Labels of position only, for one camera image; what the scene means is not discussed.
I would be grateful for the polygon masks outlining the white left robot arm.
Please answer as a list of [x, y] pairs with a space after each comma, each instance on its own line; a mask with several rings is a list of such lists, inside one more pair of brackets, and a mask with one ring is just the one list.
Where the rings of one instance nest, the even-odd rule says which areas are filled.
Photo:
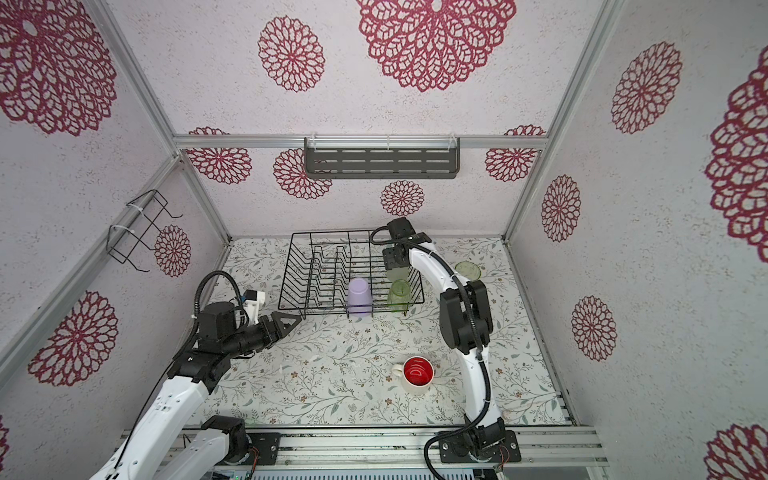
[[200, 479], [215, 465], [238, 464], [256, 454], [245, 421], [214, 415], [184, 450], [169, 463], [167, 453], [189, 418], [213, 393], [232, 361], [271, 348], [303, 320], [300, 315], [275, 311], [254, 322], [238, 320], [259, 308], [215, 302], [197, 315], [192, 345], [176, 354], [157, 396], [95, 479]]

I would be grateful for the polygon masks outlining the short green glass cup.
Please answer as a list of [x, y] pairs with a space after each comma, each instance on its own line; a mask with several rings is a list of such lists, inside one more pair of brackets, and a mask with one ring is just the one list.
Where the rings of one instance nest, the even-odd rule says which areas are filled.
[[395, 280], [388, 293], [387, 307], [391, 312], [406, 313], [411, 305], [410, 283], [404, 279]]

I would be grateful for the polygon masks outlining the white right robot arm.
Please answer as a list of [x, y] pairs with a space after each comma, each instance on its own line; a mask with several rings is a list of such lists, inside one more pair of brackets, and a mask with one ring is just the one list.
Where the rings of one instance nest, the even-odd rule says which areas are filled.
[[501, 442], [505, 424], [491, 382], [488, 347], [494, 323], [485, 284], [458, 273], [405, 217], [375, 229], [369, 241], [383, 248], [387, 271], [413, 269], [438, 294], [440, 333], [459, 357], [465, 392], [465, 425], [439, 439], [460, 437], [475, 452]]

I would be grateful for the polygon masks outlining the black wire dish rack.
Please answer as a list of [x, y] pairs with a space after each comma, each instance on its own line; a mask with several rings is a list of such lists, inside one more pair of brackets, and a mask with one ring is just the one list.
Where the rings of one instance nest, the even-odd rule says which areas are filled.
[[[347, 310], [348, 284], [352, 278], [362, 277], [371, 286], [372, 314], [391, 312], [387, 300], [393, 282], [386, 276], [384, 248], [372, 244], [369, 235], [368, 230], [292, 234], [278, 308], [304, 317], [352, 316]], [[408, 282], [411, 287], [409, 311], [425, 302], [425, 294], [422, 277], [413, 268]]]

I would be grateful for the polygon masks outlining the pale frosted green cup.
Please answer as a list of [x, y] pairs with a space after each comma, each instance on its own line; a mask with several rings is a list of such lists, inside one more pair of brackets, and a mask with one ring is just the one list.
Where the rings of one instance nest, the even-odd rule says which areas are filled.
[[398, 280], [408, 281], [410, 277], [410, 266], [396, 266], [389, 269], [386, 272], [386, 276], [390, 282], [396, 282]]

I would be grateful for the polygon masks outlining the red and cream mug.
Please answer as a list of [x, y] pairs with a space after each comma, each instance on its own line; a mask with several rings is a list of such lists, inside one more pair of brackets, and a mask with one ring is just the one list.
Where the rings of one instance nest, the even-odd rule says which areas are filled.
[[394, 364], [391, 371], [400, 380], [403, 389], [413, 395], [425, 394], [435, 378], [434, 366], [421, 356], [413, 356], [401, 364]]

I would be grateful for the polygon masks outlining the lavender plastic cup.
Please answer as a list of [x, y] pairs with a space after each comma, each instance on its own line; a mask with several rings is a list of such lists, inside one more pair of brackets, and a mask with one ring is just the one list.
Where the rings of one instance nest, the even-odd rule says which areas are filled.
[[350, 315], [360, 318], [372, 315], [372, 290], [365, 278], [355, 277], [350, 280], [348, 284], [347, 310]]

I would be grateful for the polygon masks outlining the tall green glass tumbler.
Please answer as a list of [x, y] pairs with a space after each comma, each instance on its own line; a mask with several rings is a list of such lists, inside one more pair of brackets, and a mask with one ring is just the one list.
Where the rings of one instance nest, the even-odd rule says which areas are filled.
[[479, 280], [482, 276], [481, 267], [471, 261], [460, 261], [455, 265], [455, 271], [470, 281]]

